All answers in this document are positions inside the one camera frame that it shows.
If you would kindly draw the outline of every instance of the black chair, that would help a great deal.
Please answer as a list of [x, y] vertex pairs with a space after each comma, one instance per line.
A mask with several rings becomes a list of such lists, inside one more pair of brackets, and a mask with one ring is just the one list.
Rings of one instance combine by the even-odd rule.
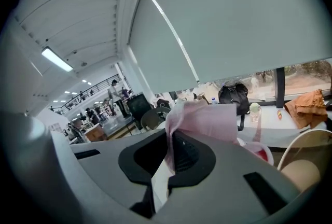
[[142, 127], [146, 131], [156, 129], [159, 124], [165, 121], [165, 118], [170, 111], [170, 109], [165, 107], [149, 110], [141, 118]]

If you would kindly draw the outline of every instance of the black slot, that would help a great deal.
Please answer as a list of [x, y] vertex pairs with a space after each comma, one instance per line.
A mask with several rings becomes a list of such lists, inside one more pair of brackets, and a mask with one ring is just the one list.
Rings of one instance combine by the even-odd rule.
[[92, 156], [95, 156], [95, 155], [98, 155], [98, 154], [100, 154], [100, 152], [96, 149], [74, 153], [75, 157], [78, 160], [88, 158], [88, 157], [92, 157]]
[[259, 173], [253, 172], [243, 177], [269, 214], [274, 214], [287, 204]]

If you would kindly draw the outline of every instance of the roller blind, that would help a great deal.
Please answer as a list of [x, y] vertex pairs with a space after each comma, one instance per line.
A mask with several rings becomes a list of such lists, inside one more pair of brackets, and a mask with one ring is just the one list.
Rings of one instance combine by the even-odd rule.
[[332, 57], [320, 0], [156, 0], [201, 82]]
[[151, 0], [139, 2], [130, 47], [154, 94], [197, 85], [175, 37]]

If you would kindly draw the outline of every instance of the black vent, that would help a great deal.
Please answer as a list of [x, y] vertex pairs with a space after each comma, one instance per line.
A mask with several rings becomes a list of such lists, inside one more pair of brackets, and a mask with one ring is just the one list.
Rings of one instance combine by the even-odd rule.
[[184, 172], [199, 159], [198, 148], [181, 136], [173, 137], [175, 173]]

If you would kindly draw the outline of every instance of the water bottle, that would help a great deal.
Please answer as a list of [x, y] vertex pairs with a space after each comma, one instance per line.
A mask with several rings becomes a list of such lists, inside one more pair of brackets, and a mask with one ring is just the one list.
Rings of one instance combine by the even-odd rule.
[[258, 122], [260, 106], [254, 102], [250, 105], [250, 121]]
[[216, 101], [215, 97], [212, 98], [212, 103], [211, 104], [218, 104], [218, 101]]

